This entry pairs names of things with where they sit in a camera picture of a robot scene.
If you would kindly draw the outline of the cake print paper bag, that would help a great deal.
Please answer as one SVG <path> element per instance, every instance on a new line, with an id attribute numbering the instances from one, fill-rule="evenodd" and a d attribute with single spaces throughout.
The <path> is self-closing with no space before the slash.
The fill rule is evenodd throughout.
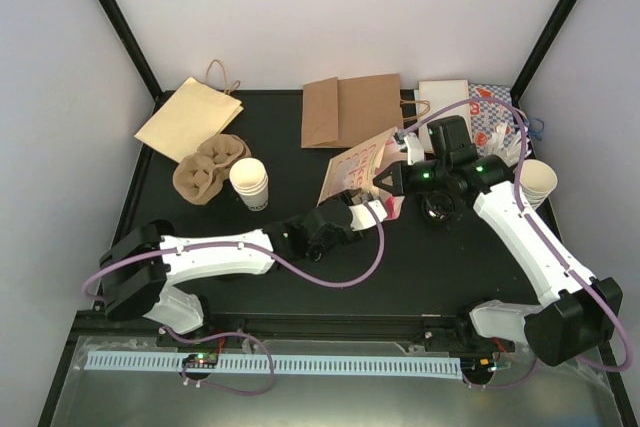
<path id="1" fill-rule="evenodd" d="M 328 164 L 318 203 L 345 190 L 362 190 L 387 202 L 391 195 L 375 187 L 373 179 L 393 162 L 405 160 L 394 135 L 388 129 L 351 149 L 334 156 Z"/>

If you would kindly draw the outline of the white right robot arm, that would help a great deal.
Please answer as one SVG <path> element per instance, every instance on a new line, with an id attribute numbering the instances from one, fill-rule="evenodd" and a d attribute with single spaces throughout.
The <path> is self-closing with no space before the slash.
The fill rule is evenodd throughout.
<path id="1" fill-rule="evenodd" d="M 433 218 L 448 213 L 435 197 L 466 203 L 497 234 L 529 280 L 534 305 L 487 300 L 454 326 L 457 343 L 476 350 L 491 337 L 528 345 L 548 366 L 557 366 L 608 342 L 619 327 L 622 290 L 597 279 L 572 256 L 515 185 L 513 168 L 499 156 L 479 155 L 465 121 L 449 116 L 428 125 L 434 157 L 410 130 L 393 138 L 404 160 L 373 180 L 393 196 L 417 194 Z"/>

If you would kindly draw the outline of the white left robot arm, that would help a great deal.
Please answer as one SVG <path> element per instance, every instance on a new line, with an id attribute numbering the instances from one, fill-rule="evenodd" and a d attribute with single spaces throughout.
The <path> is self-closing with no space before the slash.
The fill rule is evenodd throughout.
<path id="1" fill-rule="evenodd" d="M 275 265 L 318 261 L 338 245 L 380 230 L 387 212 L 379 200 L 332 197 L 306 215 L 222 237 L 175 235 L 165 221 L 131 231 L 99 261 L 101 301 L 114 322 L 146 318 L 169 327 L 193 346 L 207 344 L 215 323 L 195 294 L 181 285 L 203 278 L 263 275 Z"/>

